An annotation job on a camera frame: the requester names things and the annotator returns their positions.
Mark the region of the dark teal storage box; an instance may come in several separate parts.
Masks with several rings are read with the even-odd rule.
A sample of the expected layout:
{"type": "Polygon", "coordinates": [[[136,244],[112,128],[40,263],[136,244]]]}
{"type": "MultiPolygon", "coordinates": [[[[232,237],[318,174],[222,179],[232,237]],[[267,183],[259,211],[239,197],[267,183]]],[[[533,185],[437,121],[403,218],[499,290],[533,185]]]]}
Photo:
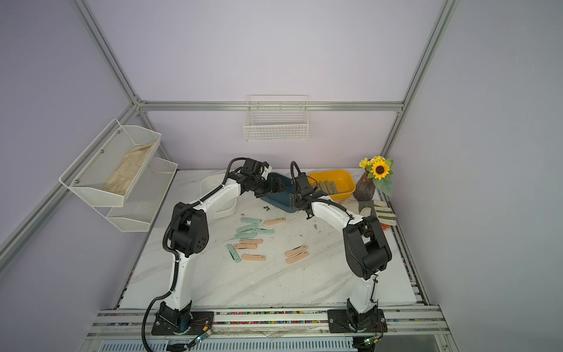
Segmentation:
{"type": "Polygon", "coordinates": [[[298,210],[293,208],[290,202],[290,198],[296,193],[295,187],[292,184],[292,179],[277,172],[272,172],[268,175],[268,180],[277,178],[281,180],[285,187],[285,190],[283,192],[277,192],[261,197],[261,200],[278,209],[283,210],[286,213],[293,214],[297,212],[298,210]]]}

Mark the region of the pink knife top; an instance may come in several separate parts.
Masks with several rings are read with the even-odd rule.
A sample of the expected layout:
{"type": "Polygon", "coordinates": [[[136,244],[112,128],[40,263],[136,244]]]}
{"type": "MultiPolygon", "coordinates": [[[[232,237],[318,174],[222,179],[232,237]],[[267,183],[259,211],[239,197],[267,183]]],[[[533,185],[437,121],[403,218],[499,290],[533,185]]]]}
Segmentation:
{"type": "Polygon", "coordinates": [[[276,218],[276,219],[269,219],[269,220],[265,220],[264,221],[264,225],[265,226],[271,226],[271,225],[275,225],[275,224],[281,224],[283,222],[286,222],[286,218],[282,217],[282,218],[276,218]]]}

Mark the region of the yellow storage box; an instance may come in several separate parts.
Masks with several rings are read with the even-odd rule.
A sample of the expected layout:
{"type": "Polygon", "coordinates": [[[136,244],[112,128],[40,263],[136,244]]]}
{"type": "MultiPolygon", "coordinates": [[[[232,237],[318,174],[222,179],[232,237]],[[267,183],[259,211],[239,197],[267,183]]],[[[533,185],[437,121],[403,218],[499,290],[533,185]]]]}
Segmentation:
{"type": "Polygon", "coordinates": [[[329,170],[309,174],[309,182],[319,186],[334,201],[340,201],[352,196],[356,184],[352,175],[345,170],[329,170]]]}

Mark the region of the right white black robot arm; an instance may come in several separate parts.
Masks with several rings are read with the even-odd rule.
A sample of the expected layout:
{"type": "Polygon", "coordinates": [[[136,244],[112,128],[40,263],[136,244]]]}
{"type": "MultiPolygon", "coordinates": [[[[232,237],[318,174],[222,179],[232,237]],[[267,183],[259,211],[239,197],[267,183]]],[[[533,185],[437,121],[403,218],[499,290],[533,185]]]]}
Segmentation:
{"type": "Polygon", "coordinates": [[[345,259],[357,277],[347,299],[346,319],[353,331],[365,331],[379,322],[375,293],[378,274],[392,259],[389,242],[377,216],[361,216],[334,202],[309,183],[295,185],[290,205],[305,211],[307,217],[318,217],[342,233],[345,259]]]}

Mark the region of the white storage box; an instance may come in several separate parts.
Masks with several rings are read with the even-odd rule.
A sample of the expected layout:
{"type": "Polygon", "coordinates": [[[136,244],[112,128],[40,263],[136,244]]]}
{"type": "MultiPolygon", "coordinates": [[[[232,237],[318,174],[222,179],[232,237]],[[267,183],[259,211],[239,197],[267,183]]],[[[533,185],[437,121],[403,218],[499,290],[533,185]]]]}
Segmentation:
{"type": "MultiPolygon", "coordinates": [[[[204,197],[221,186],[223,175],[205,177],[200,183],[200,196],[204,197]]],[[[228,179],[222,189],[206,199],[206,214],[209,220],[222,219],[231,216],[237,208],[237,197],[240,194],[238,184],[233,179],[228,179]]]]}

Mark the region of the mint knife upper middle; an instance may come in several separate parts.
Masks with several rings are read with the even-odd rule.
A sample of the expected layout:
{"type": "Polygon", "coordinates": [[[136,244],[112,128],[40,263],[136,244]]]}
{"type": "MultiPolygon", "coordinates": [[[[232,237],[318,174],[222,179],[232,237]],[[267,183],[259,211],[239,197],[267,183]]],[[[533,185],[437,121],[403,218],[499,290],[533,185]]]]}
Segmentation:
{"type": "Polygon", "coordinates": [[[256,229],[257,229],[257,224],[249,224],[249,225],[246,225],[246,226],[243,226],[243,227],[239,227],[239,228],[236,230],[236,233],[237,233],[237,234],[240,234],[240,233],[251,233],[251,232],[254,232],[256,229]]]}

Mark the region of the mint knife top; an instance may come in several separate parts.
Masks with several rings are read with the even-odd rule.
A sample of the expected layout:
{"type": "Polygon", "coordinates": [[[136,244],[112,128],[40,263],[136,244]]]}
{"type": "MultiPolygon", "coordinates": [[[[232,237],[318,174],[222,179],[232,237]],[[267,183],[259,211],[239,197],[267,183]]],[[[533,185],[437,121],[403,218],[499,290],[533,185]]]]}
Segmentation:
{"type": "Polygon", "coordinates": [[[260,224],[262,222],[261,219],[249,218],[249,217],[241,217],[240,221],[247,224],[260,224]]]}

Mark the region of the mint knife lower middle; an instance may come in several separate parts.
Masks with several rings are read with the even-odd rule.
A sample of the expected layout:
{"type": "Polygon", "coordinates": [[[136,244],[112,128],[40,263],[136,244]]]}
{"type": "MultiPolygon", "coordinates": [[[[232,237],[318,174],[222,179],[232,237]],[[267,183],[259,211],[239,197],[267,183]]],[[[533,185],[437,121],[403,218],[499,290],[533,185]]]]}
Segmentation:
{"type": "Polygon", "coordinates": [[[258,236],[257,233],[255,232],[251,232],[251,233],[237,233],[233,236],[233,238],[235,240],[252,240],[255,239],[258,236]]]}

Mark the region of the purple glass vase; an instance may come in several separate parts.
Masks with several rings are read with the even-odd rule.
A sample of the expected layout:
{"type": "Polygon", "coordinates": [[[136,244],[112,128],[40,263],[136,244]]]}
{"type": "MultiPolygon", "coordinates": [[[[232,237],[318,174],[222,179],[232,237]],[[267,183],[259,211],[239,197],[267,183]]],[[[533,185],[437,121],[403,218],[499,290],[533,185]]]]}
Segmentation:
{"type": "Polygon", "coordinates": [[[359,202],[372,200],[375,194],[376,187],[369,175],[368,171],[364,172],[356,184],[355,192],[353,192],[353,197],[359,202]]]}

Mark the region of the mint knife far left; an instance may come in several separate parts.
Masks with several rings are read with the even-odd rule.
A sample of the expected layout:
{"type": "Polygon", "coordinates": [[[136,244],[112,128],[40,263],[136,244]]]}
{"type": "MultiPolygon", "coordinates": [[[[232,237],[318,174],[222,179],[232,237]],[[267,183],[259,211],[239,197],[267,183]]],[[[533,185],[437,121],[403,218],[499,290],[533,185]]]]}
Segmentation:
{"type": "Polygon", "coordinates": [[[235,247],[231,244],[227,244],[226,246],[228,252],[230,253],[232,259],[236,262],[236,263],[240,263],[242,261],[240,255],[237,253],[235,247]]]}

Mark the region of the yellow sunflower bouquet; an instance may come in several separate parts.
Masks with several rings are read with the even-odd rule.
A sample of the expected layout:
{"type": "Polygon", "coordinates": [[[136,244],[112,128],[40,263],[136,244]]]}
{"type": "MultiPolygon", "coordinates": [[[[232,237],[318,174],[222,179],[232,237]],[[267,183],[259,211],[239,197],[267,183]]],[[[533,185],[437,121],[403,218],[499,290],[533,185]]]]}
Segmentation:
{"type": "Polygon", "coordinates": [[[371,159],[365,158],[359,162],[359,167],[370,173],[369,178],[375,184],[376,190],[388,197],[393,195],[394,161],[380,155],[371,159]]]}

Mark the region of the beige cloth in shelf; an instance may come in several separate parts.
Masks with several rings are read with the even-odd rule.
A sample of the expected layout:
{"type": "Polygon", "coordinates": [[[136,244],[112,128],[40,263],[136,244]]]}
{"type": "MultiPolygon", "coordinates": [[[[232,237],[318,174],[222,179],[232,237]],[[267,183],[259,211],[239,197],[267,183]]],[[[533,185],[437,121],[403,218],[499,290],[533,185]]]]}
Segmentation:
{"type": "Polygon", "coordinates": [[[154,148],[155,142],[137,145],[128,151],[120,165],[105,182],[103,190],[112,194],[125,196],[141,166],[147,159],[149,152],[154,148]]]}

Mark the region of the white mesh two-tier shelf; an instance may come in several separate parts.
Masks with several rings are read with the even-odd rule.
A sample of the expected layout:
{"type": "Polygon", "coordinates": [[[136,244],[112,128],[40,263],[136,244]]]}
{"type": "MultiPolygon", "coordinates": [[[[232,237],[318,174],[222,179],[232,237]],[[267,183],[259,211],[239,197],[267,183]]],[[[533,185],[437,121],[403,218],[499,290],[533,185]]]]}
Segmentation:
{"type": "Polygon", "coordinates": [[[161,158],[161,134],[112,120],[59,182],[122,233],[146,233],[177,164],[161,158]]]}

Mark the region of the aluminium frame struts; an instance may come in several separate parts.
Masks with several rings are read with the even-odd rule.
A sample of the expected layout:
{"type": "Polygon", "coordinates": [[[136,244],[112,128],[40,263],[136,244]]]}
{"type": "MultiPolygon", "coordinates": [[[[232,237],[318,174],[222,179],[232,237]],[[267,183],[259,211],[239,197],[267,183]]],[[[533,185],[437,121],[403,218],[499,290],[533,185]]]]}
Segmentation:
{"type": "MultiPolygon", "coordinates": [[[[142,122],[150,129],[154,125],[147,113],[149,111],[245,111],[247,103],[244,101],[143,101],[135,95],[131,83],[118,62],[114,51],[110,48],[101,26],[93,15],[93,11],[86,1],[70,1],[87,34],[92,39],[95,48],[101,54],[112,76],[117,80],[120,89],[126,94],[128,105],[119,115],[119,123],[127,123],[132,117],[139,115],[142,122]]],[[[419,84],[427,71],[428,65],[435,54],[435,49],[447,28],[451,17],[458,5],[457,1],[444,1],[433,25],[423,54],[414,71],[408,86],[406,97],[400,102],[391,101],[309,101],[309,111],[396,111],[398,117],[391,128],[391,132],[384,145],[384,152],[391,150],[400,126],[404,122],[410,100],[416,95],[419,84]]],[[[48,220],[67,196],[68,190],[64,184],[58,183],[34,208],[34,210],[19,224],[10,237],[1,245],[1,275],[4,276],[13,261],[22,253],[25,246],[32,240],[35,233],[48,220]]]]}

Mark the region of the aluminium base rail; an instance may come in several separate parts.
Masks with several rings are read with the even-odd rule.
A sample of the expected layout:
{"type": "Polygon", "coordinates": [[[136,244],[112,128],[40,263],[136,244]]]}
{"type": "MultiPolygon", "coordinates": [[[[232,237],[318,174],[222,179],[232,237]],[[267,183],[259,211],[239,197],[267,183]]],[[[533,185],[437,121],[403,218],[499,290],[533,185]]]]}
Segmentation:
{"type": "MultiPolygon", "coordinates": [[[[328,307],[287,309],[216,309],[211,325],[212,338],[281,338],[319,337],[330,334],[330,328],[343,329],[328,317],[328,307]]],[[[384,307],[385,336],[450,335],[451,331],[438,306],[384,307]]],[[[87,340],[134,339],[145,327],[147,338],[155,324],[155,310],[142,323],[143,309],[101,310],[87,333],[87,340]]]]}

